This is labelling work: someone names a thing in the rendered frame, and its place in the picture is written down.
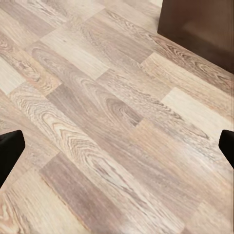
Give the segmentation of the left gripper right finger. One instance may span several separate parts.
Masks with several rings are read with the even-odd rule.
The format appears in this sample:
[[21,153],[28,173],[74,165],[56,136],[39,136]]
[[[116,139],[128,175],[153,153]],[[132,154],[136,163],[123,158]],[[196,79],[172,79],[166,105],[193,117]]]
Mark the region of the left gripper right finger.
[[222,130],[218,146],[234,169],[234,132]]

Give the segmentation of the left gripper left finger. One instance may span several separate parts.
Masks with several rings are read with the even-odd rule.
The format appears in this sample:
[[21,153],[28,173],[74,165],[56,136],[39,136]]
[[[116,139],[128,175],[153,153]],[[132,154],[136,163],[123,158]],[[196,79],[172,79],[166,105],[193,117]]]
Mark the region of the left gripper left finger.
[[25,149],[21,130],[0,135],[0,188]]

